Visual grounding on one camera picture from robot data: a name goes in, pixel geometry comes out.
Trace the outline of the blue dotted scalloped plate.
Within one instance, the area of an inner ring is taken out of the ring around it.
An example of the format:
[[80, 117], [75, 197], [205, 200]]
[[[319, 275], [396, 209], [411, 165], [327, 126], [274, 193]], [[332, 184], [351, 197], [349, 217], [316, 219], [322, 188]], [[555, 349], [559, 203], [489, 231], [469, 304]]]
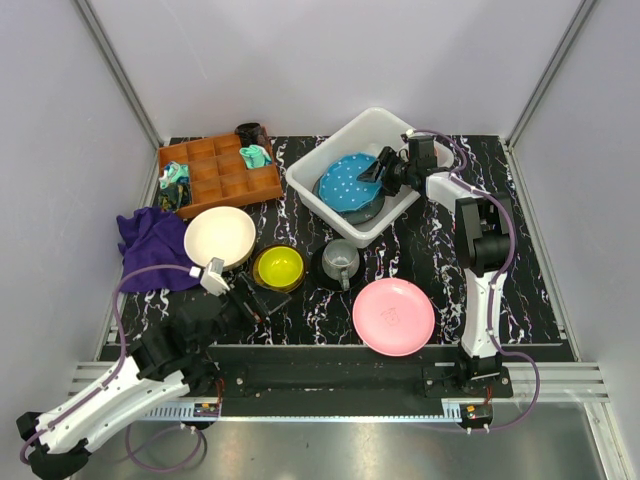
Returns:
[[352, 153], [333, 162], [318, 181], [317, 196], [337, 213], [350, 213], [372, 203], [380, 182], [364, 182], [358, 176], [376, 162], [374, 156]]

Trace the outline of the teal ceramic floral plate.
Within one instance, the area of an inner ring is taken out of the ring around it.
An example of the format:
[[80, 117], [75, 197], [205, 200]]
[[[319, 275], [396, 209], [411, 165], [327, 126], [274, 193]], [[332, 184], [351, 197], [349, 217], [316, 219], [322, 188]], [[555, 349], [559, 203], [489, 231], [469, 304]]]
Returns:
[[350, 225], [372, 220], [385, 204], [381, 187], [358, 181], [356, 174], [336, 175], [333, 180], [321, 178], [314, 184], [313, 194]]

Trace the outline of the translucent white plastic bin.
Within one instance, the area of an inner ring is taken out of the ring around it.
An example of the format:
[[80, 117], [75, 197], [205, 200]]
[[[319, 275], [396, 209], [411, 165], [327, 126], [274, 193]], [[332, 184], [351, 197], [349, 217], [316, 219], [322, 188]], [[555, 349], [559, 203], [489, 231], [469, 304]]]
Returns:
[[410, 128], [408, 123], [383, 108], [368, 108], [288, 167], [286, 181], [313, 214], [356, 247], [365, 248], [417, 201], [419, 193], [405, 186], [398, 195], [385, 200], [383, 208], [373, 219], [353, 226], [314, 194], [313, 187], [334, 161], [347, 154], [376, 156], [385, 146], [396, 150], [402, 148], [401, 135]]

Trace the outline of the pink plastic cup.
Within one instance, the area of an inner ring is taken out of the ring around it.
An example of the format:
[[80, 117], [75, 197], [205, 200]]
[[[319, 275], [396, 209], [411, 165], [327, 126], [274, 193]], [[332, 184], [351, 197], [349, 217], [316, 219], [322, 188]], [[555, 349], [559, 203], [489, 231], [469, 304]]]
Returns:
[[439, 142], [434, 143], [436, 152], [437, 166], [442, 168], [450, 168], [454, 163], [454, 154], [452, 151]]

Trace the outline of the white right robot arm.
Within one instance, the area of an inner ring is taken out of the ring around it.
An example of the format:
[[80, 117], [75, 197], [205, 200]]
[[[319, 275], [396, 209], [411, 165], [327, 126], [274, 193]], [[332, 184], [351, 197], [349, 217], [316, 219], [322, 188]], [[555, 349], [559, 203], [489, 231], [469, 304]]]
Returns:
[[463, 165], [439, 163], [437, 133], [409, 130], [404, 146], [382, 149], [358, 179], [379, 181], [387, 197], [403, 187], [445, 207], [454, 219], [454, 251], [466, 279], [465, 326], [451, 381], [466, 396], [486, 391], [501, 377], [500, 302], [515, 254], [511, 204], [460, 177]]

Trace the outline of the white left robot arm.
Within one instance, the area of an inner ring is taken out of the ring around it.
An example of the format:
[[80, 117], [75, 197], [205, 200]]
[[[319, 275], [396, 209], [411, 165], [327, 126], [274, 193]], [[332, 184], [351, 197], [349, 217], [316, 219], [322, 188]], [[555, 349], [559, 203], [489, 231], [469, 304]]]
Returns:
[[148, 328], [124, 357], [62, 405], [26, 412], [17, 421], [23, 463], [40, 479], [66, 479], [107, 440], [155, 407], [186, 395], [203, 396], [219, 375], [207, 348], [247, 330], [289, 303], [287, 293], [265, 288], [245, 274], [223, 294], [185, 303]]

